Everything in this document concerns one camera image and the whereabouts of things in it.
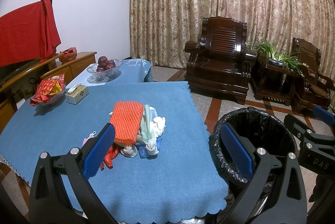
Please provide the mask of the blue plastic bag scrap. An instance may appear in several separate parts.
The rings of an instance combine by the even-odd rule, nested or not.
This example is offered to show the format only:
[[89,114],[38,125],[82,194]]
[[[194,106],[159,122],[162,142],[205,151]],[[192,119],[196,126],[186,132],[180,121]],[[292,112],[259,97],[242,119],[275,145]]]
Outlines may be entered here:
[[162,142],[162,136],[150,140],[149,143],[147,144],[136,142],[135,146],[137,148],[140,158],[141,159],[155,158],[160,152],[161,142]]

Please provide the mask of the red ornament on sideboard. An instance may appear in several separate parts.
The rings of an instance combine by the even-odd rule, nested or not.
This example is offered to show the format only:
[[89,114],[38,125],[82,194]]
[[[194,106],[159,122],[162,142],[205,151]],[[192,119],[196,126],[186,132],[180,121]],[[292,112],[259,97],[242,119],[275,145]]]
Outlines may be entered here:
[[59,61],[61,63],[66,63],[66,62],[70,62],[76,59],[77,57],[77,49],[76,47],[72,47],[72,48],[68,48],[62,52],[60,52],[62,54],[61,57],[59,57]]

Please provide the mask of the black lined trash bin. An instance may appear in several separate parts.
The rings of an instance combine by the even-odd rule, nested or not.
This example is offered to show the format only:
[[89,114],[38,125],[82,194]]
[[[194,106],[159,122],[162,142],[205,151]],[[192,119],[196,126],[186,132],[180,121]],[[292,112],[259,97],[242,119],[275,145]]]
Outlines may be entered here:
[[222,116],[209,137],[209,148],[219,175],[228,184],[228,193],[237,197],[247,185],[233,163],[226,147],[220,139],[223,124],[230,123],[242,137],[250,140],[256,148],[262,147],[277,158],[297,152],[298,148],[291,132],[284,123],[271,114],[253,107],[240,108]]

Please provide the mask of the orange foam net sleeve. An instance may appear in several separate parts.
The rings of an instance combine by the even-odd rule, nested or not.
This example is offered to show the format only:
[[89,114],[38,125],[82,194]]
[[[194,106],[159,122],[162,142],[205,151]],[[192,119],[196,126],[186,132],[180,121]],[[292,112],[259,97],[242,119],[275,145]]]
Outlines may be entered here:
[[144,105],[137,101],[118,101],[114,105],[110,118],[115,129],[114,142],[123,145],[136,142],[143,111]]

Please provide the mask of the wooden sideboard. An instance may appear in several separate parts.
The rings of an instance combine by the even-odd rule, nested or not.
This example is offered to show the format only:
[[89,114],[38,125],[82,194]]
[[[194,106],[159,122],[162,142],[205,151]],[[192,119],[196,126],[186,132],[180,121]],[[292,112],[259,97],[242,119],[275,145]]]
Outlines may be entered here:
[[5,76],[1,80],[1,130],[18,110],[17,102],[31,97],[41,80],[65,74],[65,84],[69,84],[88,65],[95,63],[96,52],[80,52],[76,59],[61,63],[61,54],[55,54],[47,61],[32,60]]

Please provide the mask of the dark wooden side table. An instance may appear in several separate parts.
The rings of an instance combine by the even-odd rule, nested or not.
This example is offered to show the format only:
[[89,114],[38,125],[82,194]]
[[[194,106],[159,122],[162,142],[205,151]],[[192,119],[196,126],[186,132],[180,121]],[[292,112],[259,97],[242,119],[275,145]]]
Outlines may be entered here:
[[264,52],[257,54],[251,70],[250,84],[257,100],[277,101],[290,106],[295,95],[295,86],[303,77],[290,71],[286,65],[278,66]]

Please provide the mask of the red plastic bag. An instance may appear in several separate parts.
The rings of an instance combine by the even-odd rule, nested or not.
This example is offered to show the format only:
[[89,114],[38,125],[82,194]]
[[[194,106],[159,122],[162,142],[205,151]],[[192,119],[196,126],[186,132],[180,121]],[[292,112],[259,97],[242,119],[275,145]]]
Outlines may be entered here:
[[120,147],[117,144],[113,143],[109,148],[107,154],[105,155],[103,162],[100,164],[100,169],[104,170],[104,167],[112,169],[113,168],[112,160],[117,157],[119,151]]

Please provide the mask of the red cloth cover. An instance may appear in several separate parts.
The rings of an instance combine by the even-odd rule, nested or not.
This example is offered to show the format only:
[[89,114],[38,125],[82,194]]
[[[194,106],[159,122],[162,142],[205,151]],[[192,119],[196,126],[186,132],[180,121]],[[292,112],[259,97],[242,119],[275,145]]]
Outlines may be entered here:
[[52,0],[40,0],[1,16],[2,67],[37,58],[46,60],[60,44]]

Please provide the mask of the tissue box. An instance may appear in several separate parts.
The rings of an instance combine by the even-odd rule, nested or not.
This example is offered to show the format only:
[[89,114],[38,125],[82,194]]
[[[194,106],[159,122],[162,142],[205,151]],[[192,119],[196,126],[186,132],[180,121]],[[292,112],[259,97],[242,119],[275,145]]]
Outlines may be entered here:
[[66,92],[66,99],[69,104],[76,105],[89,94],[88,87],[78,83]]

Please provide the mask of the green potted plant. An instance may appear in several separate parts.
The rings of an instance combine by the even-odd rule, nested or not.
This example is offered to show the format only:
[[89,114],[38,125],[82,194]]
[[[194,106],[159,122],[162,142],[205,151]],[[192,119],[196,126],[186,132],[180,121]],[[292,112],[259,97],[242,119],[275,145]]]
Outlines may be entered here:
[[285,65],[290,71],[303,76],[303,68],[307,66],[293,54],[284,53],[283,49],[277,49],[270,41],[261,38],[256,40],[254,45],[256,52],[266,53],[269,61],[274,61],[275,65]]

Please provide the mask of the white tissue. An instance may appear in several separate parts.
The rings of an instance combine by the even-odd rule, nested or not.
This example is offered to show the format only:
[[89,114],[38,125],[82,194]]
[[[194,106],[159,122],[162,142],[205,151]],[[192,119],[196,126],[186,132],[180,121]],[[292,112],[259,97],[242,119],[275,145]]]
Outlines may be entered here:
[[166,119],[164,117],[157,116],[153,119],[153,130],[157,136],[160,136],[165,129]]

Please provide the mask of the dark red apples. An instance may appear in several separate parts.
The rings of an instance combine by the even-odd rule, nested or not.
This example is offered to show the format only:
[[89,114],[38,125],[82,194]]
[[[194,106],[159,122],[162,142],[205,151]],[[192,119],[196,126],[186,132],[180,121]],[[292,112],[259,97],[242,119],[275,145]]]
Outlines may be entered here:
[[114,67],[116,67],[116,65],[113,60],[108,60],[106,56],[99,57],[97,72],[106,71]]

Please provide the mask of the glass snack dish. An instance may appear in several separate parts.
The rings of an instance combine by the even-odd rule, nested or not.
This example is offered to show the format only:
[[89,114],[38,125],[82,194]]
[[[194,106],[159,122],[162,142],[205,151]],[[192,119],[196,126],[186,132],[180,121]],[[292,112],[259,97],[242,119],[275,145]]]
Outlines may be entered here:
[[36,95],[34,98],[30,100],[30,104],[33,106],[51,106],[56,104],[62,97],[65,96],[66,90],[56,93],[53,96],[44,96],[44,95]]

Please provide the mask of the glass fruit bowl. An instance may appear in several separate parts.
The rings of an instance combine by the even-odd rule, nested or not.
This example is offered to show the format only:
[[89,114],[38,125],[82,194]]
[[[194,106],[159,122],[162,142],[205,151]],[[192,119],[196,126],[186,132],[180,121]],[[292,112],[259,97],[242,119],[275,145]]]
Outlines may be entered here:
[[110,67],[109,69],[104,69],[103,71],[98,69],[99,66],[98,66],[97,63],[91,64],[86,70],[98,82],[108,81],[110,79],[115,79],[118,76],[120,76],[120,74],[121,74],[120,67],[123,64],[123,61],[122,60],[113,60],[113,62],[115,64],[114,67]]

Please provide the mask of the red snack packets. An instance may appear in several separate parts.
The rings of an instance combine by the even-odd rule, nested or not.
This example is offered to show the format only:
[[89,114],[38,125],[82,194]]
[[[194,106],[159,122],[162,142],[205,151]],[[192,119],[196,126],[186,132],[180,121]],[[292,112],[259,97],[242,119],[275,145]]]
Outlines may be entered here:
[[36,95],[53,96],[65,89],[65,74],[55,75],[48,79],[43,79],[35,93]]

